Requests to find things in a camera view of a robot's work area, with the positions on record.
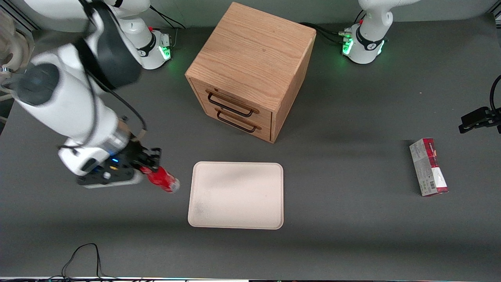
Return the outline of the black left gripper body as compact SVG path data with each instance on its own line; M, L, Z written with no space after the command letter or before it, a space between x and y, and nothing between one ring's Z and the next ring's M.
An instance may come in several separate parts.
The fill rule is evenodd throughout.
M483 119L479 122L480 127L496 127L499 134L501 134L501 108L494 110L488 107L481 107Z

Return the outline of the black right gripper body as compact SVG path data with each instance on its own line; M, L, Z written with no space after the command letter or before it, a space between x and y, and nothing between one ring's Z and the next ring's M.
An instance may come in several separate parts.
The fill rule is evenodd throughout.
M140 142L129 142L127 146L117 153L118 166L123 168L149 168L148 149Z

